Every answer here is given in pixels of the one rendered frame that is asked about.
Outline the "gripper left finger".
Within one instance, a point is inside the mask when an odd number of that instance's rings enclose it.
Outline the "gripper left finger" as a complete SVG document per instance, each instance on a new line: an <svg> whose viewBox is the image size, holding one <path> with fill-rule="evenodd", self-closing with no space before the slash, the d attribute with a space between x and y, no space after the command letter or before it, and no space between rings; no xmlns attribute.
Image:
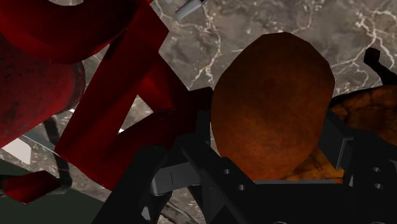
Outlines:
<svg viewBox="0 0 397 224"><path fill-rule="evenodd" d="M197 113L196 130L176 138L171 150L146 146L133 157L92 224L155 224L171 191L152 193L157 174L189 186L207 224L255 224L249 205L256 184L207 142L209 112Z"/></svg>

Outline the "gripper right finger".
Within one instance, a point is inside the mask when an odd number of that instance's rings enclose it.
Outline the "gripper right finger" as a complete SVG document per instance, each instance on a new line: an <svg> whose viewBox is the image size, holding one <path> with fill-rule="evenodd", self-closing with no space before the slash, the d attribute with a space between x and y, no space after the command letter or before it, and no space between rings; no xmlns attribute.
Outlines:
<svg viewBox="0 0 397 224"><path fill-rule="evenodd" d="M353 191L358 223L397 223L397 146L327 111L318 146Z"/></svg>

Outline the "brown oval potato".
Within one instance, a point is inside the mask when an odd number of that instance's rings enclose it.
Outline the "brown oval potato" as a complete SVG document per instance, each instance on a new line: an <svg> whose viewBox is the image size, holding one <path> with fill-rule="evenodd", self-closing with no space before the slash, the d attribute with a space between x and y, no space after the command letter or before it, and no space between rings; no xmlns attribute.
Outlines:
<svg viewBox="0 0 397 224"><path fill-rule="evenodd" d="M308 41L289 32L261 35L214 88L219 154L254 181L284 178L317 146L334 88L329 63Z"/></svg>

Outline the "dark red kitchen appliance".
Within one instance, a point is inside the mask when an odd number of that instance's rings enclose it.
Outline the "dark red kitchen appliance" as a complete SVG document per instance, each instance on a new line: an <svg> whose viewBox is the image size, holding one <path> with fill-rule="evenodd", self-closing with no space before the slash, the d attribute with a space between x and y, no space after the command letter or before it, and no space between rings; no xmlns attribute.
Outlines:
<svg viewBox="0 0 397 224"><path fill-rule="evenodd" d="M138 201L211 88L189 91L159 54L153 0L0 0L0 146L76 105L55 153Z"/></svg>

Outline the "grey metal utensil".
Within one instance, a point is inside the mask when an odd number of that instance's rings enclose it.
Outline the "grey metal utensil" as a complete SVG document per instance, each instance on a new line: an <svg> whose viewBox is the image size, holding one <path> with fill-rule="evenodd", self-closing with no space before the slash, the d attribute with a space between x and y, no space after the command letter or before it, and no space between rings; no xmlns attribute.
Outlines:
<svg viewBox="0 0 397 224"><path fill-rule="evenodd" d="M201 6L205 5L206 2L208 2L208 0L187 0L184 5L176 10L175 16L178 20L181 20Z"/></svg>

